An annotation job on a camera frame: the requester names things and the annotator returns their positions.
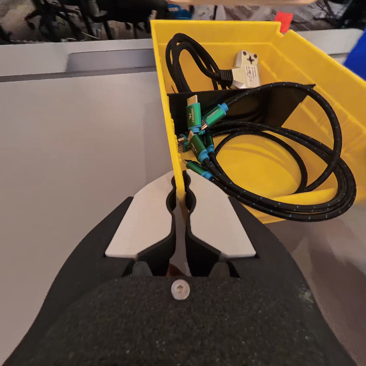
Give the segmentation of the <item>grey desk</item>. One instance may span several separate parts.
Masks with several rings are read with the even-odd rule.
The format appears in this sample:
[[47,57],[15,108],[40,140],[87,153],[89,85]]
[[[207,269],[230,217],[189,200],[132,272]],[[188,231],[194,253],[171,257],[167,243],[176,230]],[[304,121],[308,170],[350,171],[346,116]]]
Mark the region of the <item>grey desk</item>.
[[173,171],[153,40],[1,46],[1,365],[87,231]]

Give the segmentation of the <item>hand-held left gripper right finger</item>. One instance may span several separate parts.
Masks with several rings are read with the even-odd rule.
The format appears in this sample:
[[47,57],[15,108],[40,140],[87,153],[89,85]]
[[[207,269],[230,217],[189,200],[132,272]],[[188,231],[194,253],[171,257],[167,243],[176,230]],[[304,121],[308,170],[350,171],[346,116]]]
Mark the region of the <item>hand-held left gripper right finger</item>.
[[256,251],[229,197],[191,170],[183,174],[187,263],[193,277],[207,277],[218,262],[252,259]]

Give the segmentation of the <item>blue plastic bin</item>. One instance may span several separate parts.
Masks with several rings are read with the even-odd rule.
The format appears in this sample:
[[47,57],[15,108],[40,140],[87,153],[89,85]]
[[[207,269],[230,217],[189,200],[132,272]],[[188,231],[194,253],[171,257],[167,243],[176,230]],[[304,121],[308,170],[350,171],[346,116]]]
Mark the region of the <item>blue plastic bin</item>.
[[354,48],[348,54],[343,65],[350,71],[366,80],[366,32],[357,41]]

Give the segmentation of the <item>silver adapter with braided cable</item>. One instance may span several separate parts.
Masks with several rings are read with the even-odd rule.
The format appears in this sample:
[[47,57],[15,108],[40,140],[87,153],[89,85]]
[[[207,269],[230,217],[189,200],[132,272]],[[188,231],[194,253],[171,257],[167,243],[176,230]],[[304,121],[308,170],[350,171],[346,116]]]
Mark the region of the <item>silver adapter with braided cable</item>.
[[177,33],[167,44],[165,60],[178,92],[191,91],[180,64],[180,56],[183,51],[190,54],[199,70],[212,81],[214,90],[218,90],[218,87],[221,89],[249,89],[261,85],[257,54],[241,50],[234,58],[232,69],[220,69],[201,44],[186,34]]

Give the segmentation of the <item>yellow plastic bin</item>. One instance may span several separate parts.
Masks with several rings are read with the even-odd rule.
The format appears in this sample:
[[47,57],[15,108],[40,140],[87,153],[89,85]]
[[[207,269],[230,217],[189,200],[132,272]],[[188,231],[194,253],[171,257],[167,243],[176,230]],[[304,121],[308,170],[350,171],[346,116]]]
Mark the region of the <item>yellow plastic bin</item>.
[[[167,44],[177,33],[186,34],[201,44],[220,69],[232,69],[234,58],[241,50],[257,54],[261,85],[276,82],[313,85],[313,90],[328,102],[339,120],[342,135],[340,157],[354,175],[355,201],[365,199],[364,80],[295,32],[288,31],[282,35],[280,26],[275,22],[155,20],[151,23],[151,30],[176,194],[181,201],[185,200],[183,159],[190,158],[194,162],[196,158],[191,150],[183,152],[178,149],[180,136],[175,135],[167,97],[170,93],[180,93],[165,60]],[[187,51],[181,52],[180,64],[190,92],[214,90],[212,81],[204,76]],[[218,87],[218,90],[237,89]],[[209,131],[215,150],[228,136],[219,134],[220,122],[224,121],[221,119]],[[328,117],[309,96],[281,127],[308,135],[333,149],[333,132]],[[299,154],[307,170],[307,185],[327,168],[326,162],[306,147],[273,132],[267,133],[285,141]],[[221,147],[216,159],[236,185],[269,199],[288,204],[320,204],[332,199],[337,192],[337,180],[332,173],[316,189],[294,194],[301,181],[296,161],[280,145],[256,135],[241,135],[229,140]],[[284,220],[249,206],[246,208],[263,223]]]

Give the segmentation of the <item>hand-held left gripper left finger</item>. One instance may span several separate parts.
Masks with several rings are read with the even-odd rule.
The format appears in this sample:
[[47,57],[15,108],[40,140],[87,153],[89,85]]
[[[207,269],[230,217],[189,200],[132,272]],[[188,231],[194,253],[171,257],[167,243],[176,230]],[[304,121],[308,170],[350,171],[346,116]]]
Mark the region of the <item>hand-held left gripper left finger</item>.
[[176,250],[176,184],[173,171],[152,181],[132,198],[105,256],[145,262],[165,277]]

